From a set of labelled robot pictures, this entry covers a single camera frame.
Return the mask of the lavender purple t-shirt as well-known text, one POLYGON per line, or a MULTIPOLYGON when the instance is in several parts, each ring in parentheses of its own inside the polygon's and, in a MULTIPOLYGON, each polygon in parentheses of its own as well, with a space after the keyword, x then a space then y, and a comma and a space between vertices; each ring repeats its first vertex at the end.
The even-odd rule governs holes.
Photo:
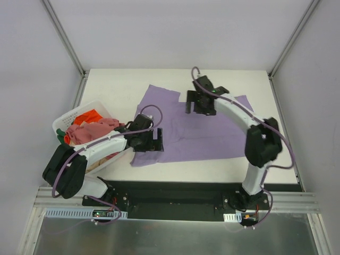
POLYGON ((137 113, 151 115, 163 130, 163 151, 135 153, 131 166, 244 156, 246 136, 227 116, 186 114, 180 93, 149 85, 137 113))

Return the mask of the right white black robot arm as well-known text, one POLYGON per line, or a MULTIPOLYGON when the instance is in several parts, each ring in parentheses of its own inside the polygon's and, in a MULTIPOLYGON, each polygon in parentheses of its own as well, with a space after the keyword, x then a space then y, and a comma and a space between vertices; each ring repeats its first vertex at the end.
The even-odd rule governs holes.
POLYGON ((206 75, 194 78, 195 89, 187 91, 186 113, 213 116, 222 113, 246 135, 244 154, 249 162, 241 188, 228 204, 235 210, 252 209, 263 194, 267 167, 282 152, 278 122, 275 118, 258 118, 224 87, 214 88, 206 75))

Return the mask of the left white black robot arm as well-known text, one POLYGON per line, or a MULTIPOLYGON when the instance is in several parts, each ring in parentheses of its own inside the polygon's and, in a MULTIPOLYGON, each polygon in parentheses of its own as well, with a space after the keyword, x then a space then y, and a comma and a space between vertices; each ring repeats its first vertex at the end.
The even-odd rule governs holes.
POLYGON ((61 144, 55 150, 42 177, 52 187, 52 197, 69 199, 75 195, 93 197, 102 207, 112 201, 107 181, 90 176, 86 170, 93 163, 128 149, 135 152, 163 151, 163 129, 144 114, 119 126, 94 141, 72 147, 61 144))

